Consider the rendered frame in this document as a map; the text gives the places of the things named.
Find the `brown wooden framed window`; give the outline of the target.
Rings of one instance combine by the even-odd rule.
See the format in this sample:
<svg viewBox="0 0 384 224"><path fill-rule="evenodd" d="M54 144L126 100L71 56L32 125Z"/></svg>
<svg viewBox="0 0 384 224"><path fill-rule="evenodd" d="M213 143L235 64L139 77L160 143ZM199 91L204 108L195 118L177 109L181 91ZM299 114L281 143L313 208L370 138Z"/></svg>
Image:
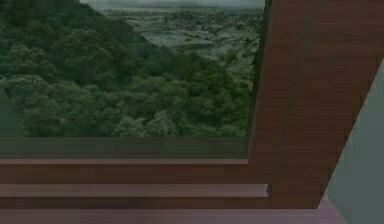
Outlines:
<svg viewBox="0 0 384 224"><path fill-rule="evenodd" d="M267 0L243 159L0 159L0 209L314 209L384 60L384 0Z"/></svg>

